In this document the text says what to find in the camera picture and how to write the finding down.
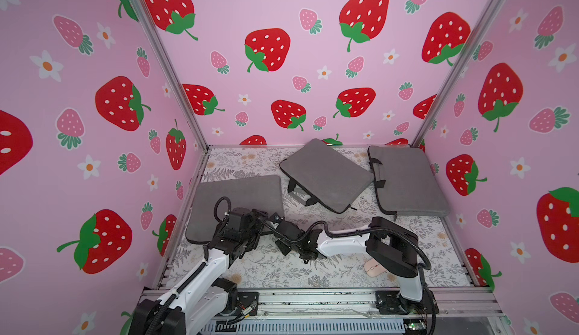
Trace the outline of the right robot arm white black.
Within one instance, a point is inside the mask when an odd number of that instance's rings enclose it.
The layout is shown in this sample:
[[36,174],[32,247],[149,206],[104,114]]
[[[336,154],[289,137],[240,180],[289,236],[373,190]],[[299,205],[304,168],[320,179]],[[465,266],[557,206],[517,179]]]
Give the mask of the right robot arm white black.
[[399,284],[398,310],[429,312],[437,315],[437,304],[425,280],[431,261],[419,247],[419,237],[408,229],[383,217],[373,217],[369,225],[358,229],[330,231],[329,224],[319,220],[306,230],[277,214],[259,220],[277,239],[280,251],[294,251],[304,262],[320,257],[367,254]]

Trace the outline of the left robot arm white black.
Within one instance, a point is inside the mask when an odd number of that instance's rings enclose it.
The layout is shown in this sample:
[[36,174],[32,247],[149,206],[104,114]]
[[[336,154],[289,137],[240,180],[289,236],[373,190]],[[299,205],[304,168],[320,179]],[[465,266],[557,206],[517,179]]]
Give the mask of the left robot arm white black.
[[245,253],[257,248],[268,218],[264,211],[232,208],[225,196],[218,199],[228,205],[218,220],[213,238],[203,245],[204,256],[177,285],[157,300],[145,299],[134,309],[129,334],[197,334],[216,315],[222,326],[238,324],[256,315],[259,294],[240,294],[235,282],[223,274]]

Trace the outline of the pink computer mouse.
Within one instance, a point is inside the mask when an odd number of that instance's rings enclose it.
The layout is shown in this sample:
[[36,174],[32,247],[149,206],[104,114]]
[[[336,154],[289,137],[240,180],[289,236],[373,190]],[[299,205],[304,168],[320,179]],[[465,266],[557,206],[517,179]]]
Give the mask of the pink computer mouse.
[[375,278],[387,270],[377,260],[369,260],[364,264],[364,270],[369,277]]

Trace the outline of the white ribbed vent strip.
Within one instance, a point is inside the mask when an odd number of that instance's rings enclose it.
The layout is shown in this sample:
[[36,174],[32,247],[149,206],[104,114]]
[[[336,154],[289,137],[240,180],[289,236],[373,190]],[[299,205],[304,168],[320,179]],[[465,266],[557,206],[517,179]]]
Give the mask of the white ribbed vent strip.
[[224,325],[215,321],[199,334],[405,334],[402,319],[244,320]]

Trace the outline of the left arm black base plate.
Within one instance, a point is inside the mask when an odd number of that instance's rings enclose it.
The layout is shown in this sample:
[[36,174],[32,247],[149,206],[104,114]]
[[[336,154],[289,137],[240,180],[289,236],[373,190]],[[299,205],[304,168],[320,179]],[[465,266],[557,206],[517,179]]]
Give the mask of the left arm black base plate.
[[241,292],[238,293],[230,308],[223,312],[223,315],[229,317],[255,316],[258,307],[259,292]]

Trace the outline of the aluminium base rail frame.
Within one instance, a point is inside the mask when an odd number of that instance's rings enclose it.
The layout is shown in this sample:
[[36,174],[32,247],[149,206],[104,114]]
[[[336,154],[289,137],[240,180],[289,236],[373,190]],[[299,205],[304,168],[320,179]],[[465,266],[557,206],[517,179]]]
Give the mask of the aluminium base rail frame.
[[[404,321],[406,334],[471,334],[476,333],[478,328],[483,333],[490,334],[514,333],[511,323],[504,316],[490,290],[486,288],[430,290],[440,310],[438,315],[381,315],[376,308],[375,293],[399,291],[399,288],[254,289],[238,292],[259,292],[257,314],[244,320],[396,318]],[[143,300],[155,301],[161,295],[163,294],[148,291]],[[123,327],[123,334],[129,334],[131,320]]]

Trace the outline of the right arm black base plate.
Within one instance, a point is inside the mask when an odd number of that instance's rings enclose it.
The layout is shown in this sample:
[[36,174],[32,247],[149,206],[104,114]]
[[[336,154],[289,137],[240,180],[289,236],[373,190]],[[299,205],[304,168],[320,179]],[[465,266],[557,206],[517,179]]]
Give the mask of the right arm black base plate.
[[375,304],[381,315],[438,315],[440,312],[429,289],[423,291],[421,302],[406,300],[399,291],[377,291]]

